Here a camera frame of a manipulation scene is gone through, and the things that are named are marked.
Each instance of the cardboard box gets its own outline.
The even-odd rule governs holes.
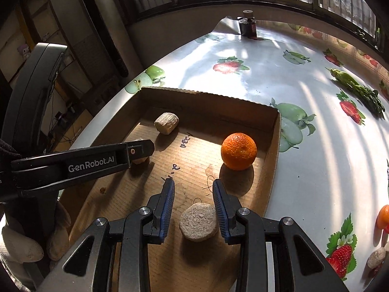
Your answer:
[[[154,120],[164,112],[180,120],[170,135],[159,134],[154,127]],[[99,216],[120,219],[146,205],[170,175],[176,196],[165,243],[149,245],[151,290],[228,291],[237,276],[239,245],[225,244],[220,232],[204,242],[188,241],[178,221],[195,200],[213,204],[215,178],[222,179],[227,192],[237,195],[242,206],[263,216],[277,166],[280,130],[281,115],[269,106],[202,92],[142,88],[94,145],[142,137],[151,139],[156,150],[149,162],[95,182],[75,221],[71,242]],[[248,134],[258,149],[253,166],[240,172],[228,169],[220,153],[223,140],[235,132]]]

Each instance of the bottle cap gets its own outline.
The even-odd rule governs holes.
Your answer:
[[[254,18],[254,13],[250,9],[246,9],[243,11],[243,17],[245,18]]]

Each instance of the round beige object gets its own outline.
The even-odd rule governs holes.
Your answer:
[[[191,241],[211,238],[218,228],[216,210],[210,204],[195,203],[180,217],[181,233]]]

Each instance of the triangular cutout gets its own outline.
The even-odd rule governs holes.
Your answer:
[[[301,274],[303,276],[309,276],[310,274],[322,272],[324,266],[307,243],[300,236],[294,236],[293,240],[297,251]]]
[[[86,267],[88,266],[89,256],[94,241],[94,236],[89,236],[83,241],[77,251],[67,261],[65,267],[63,267],[63,270],[66,273],[71,273],[79,277],[83,277],[86,274]]]

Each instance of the window frame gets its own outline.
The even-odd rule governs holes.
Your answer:
[[[314,17],[321,21],[324,21],[336,28],[339,28],[351,36],[364,42],[369,48],[373,49],[380,55],[384,55],[384,39],[385,35],[383,29],[376,16],[376,29],[380,28],[380,36],[371,36],[359,26],[348,21],[342,16],[333,13],[329,10],[321,8],[319,0],[312,0],[312,3],[303,2],[300,0],[171,0],[172,2],[166,3],[154,8],[148,9],[143,12],[138,12],[135,0],[119,0],[124,14],[127,17],[128,24],[133,24],[150,17],[161,15],[164,13],[177,11],[186,8],[207,6],[207,5],[221,5],[221,4],[254,4],[263,5],[269,7],[281,8],[300,14]],[[389,60],[389,54],[385,56],[386,60]]]

